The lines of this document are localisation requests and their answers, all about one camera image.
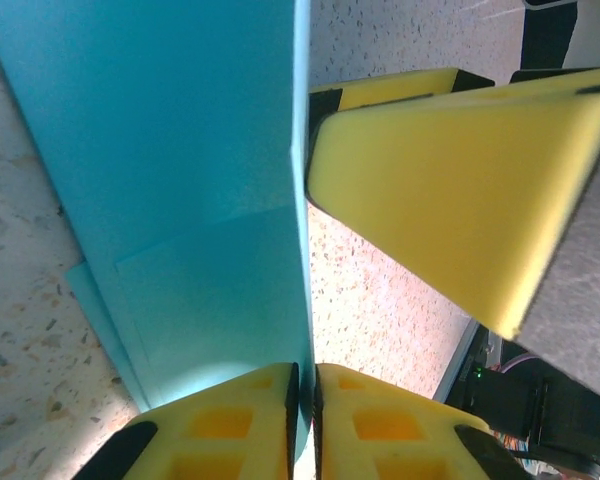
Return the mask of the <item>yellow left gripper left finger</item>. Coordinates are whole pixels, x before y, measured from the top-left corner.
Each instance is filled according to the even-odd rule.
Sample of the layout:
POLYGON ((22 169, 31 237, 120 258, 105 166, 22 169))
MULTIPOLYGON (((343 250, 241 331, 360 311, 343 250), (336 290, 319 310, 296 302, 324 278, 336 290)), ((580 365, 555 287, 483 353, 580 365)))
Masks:
POLYGON ((298 413, 298 365, 272 364, 133 418, 77 476, 290 479, 298 413))

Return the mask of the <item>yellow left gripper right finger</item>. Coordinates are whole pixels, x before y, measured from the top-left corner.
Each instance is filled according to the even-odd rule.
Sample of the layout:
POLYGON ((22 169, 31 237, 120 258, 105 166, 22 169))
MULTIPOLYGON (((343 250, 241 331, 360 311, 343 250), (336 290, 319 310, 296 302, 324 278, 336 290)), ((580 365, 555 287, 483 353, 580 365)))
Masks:
POLYGON ((316 367, 319 479, 526 479, 480 418, 343 366, 316 367))

